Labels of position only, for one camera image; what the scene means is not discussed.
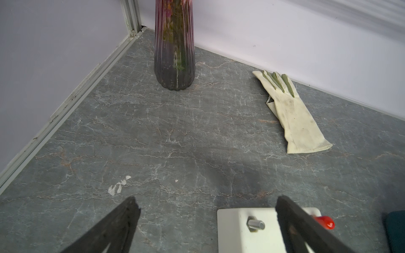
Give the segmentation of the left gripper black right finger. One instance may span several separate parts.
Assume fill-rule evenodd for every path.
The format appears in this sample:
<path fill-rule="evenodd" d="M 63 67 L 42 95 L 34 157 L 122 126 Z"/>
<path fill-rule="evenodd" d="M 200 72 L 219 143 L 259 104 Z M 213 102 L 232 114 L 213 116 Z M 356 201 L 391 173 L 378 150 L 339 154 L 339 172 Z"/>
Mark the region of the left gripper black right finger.
<path fill-rule="evenodd" d="M 279 196 L 275 210 L 286 252 L 307 253 L 307 246 L 315 253 L 353 252 L 289 197 Z"/>

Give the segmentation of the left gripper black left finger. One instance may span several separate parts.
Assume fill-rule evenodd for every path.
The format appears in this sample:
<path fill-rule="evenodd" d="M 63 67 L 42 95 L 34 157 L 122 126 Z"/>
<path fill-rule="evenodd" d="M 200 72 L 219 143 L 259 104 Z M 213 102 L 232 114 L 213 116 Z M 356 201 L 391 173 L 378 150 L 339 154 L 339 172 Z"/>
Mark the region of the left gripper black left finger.
<path fill-rule="evenodd" d="M 128 197 L 64 253 L 128 253 L 141 215 L 136 198 Z"/>

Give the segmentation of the white metal box with screws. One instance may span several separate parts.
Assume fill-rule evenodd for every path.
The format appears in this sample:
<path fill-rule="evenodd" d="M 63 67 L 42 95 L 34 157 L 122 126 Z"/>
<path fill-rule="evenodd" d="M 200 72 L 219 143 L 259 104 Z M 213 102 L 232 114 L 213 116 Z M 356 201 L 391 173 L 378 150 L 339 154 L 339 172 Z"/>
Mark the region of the white metal box with screws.
<path fill-rule="evenodd" d="M 249 218 L 262 221 L 265 229 L 249 229 Z M 217 231 L 220 253 L 286 252 L 275 208 L 219 209 Z"/>

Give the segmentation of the red sleeve on box screw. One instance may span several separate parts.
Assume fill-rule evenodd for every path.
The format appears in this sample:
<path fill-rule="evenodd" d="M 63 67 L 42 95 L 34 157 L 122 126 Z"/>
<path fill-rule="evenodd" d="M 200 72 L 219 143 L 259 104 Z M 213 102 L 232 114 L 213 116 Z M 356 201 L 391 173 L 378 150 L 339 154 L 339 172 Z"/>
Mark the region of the red sleeve on box screw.
<path fill-rule="evenodd" d="M 314 216 L 313 218 L 325 229 L 333 230 L 335 228 L 335 223 L 329 216 Z"/>

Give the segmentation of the white work glove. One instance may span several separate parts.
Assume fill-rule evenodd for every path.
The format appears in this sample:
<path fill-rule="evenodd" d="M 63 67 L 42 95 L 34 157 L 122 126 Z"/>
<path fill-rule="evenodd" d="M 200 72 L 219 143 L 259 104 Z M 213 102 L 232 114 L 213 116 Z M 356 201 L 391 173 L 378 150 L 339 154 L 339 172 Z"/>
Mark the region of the white work glove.
<path fill-rule="evenodd" d="M 324 137 L 286 74 L 270 74 L 265 70 L 253 71 L 253 74 L 269 94 L 266 105 L 284 129 L 288 154 L 320 152 L 333 146 Z"/>

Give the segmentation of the dark blue tray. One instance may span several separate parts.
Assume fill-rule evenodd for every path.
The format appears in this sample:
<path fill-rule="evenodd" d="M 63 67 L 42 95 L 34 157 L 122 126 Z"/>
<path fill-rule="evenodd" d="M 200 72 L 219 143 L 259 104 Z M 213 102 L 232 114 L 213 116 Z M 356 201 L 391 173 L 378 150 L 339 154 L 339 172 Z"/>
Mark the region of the dark blue tray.
<path fill-rule="evenodd" d="M 405 211 L 393 211 L 384 220 L 387 240 L 392 253 L 405 253 Z"/>

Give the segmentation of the dark purple glass vase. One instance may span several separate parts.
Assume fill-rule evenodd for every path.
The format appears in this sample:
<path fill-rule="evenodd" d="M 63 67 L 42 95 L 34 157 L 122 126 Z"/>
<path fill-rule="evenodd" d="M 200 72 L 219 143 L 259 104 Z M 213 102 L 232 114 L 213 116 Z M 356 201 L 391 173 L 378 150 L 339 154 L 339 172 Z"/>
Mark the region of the dark purple glass vase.
<path fill-rule="evenodd" d="M 166 89 L 180 91 L 195 79 L 192 1 L 156 1 L 154 71 Z"/>

